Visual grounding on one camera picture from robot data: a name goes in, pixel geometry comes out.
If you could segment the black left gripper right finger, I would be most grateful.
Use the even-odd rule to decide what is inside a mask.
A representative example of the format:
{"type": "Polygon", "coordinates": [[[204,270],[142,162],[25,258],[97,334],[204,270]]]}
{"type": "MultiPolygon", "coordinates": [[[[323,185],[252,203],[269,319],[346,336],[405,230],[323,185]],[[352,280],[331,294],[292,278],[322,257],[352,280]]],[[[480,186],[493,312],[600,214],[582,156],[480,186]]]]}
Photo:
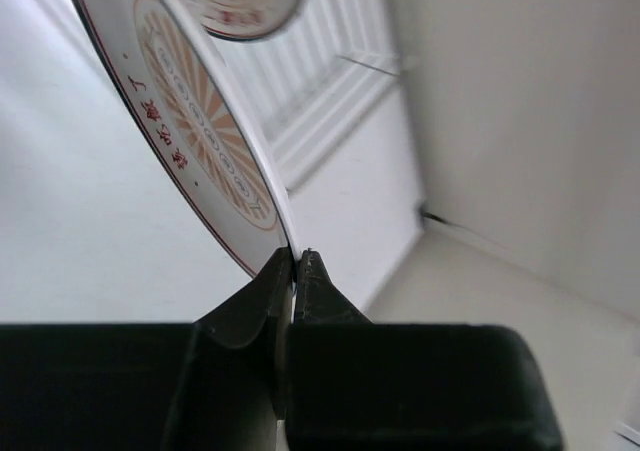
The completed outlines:
{"type": "Polygon", "coordinates": [[[298,271],[286,337],[292,450],[559,450],[562,432],[523,337],[500,325],[376,324],[319,253],[298,271]]]}

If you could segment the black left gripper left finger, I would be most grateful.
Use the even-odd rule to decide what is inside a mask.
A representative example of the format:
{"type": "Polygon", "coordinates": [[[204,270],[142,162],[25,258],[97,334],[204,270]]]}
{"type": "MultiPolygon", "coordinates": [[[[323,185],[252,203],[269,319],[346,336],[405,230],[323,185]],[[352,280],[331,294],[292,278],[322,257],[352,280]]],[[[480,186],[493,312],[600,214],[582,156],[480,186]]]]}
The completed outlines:
{"type": "Polygon", "coordinates": [[[1,327],[5,450],[273,450],[293,259],[186,323],[1,327]]]}

